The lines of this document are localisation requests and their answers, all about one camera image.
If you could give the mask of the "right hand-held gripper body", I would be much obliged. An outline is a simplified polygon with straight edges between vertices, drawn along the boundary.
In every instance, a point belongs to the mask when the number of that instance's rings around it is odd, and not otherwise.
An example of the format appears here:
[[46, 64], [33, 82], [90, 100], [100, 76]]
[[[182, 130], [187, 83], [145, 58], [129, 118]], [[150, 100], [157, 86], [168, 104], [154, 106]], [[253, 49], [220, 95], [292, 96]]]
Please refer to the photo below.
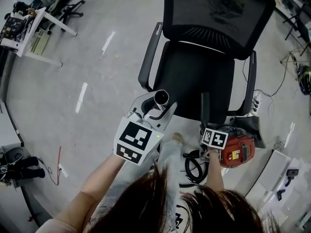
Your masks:
[[199, 158], [209, 159], [208, 149], [216, 149], [221, 159], [221, 151], [225, 149], [228, 140], [228, 133], [217, 131], [209, 128], [202, 128], [200, 130], [199, 145], [201, 147]]

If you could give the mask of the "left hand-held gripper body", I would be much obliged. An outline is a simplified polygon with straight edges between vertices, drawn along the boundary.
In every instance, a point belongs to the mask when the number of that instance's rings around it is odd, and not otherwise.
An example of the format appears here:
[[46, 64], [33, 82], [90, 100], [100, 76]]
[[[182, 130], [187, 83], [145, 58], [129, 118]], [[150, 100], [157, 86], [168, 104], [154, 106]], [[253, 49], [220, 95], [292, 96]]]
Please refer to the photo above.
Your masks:
[[114, 138], [113, 154], [140, 166], [158, 148], [168, 124], [168, 110], [162, 118], [144, 118], [137, 108], [132, 108], [122, 117]]

